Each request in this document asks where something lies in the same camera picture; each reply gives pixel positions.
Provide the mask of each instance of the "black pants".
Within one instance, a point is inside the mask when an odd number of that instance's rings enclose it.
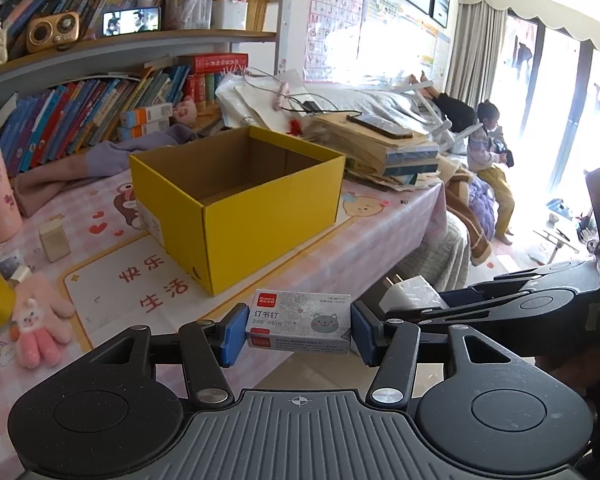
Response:
[[[450,130],[453,133],[458,134],[478,122],[475,110],[459,99],[454,99],[447,94],[440,94],[439,97],[433,99],[433,102],[451,121]]]

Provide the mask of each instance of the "smartphone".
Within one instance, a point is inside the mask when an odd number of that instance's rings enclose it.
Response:
[[[160,30],[160,7],[116,10],[102,15],[104,36],[119,36],[149,30]]]
[[[361,124],[367,128],[391,139],[412,139],[413,132],[408,131],[396,123],[382,119],[377,115],[362,114],[358,116],[349,115],[347,119],[352,123]]]

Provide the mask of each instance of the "gold retro radio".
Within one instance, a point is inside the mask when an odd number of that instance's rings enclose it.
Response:
[[[77,12],[63,12],[29,22],[27,50],[31,53],[55,48],[78,41],[80,16]]]

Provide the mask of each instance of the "yellow box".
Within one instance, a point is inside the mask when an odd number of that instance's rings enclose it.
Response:
[[[130,157],[142,223],[212,295],[333,225],[344,164],[253,126]]]

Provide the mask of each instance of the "white pen holder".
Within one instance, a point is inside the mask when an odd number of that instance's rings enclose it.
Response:
[[[213,1],[213,13],[211,14],[211,28],[246,30],[248,10],[248,2],[215,0]]]
[[[213,0],[179,0],[169,6],[168,27],[171,30],[211,28]]]

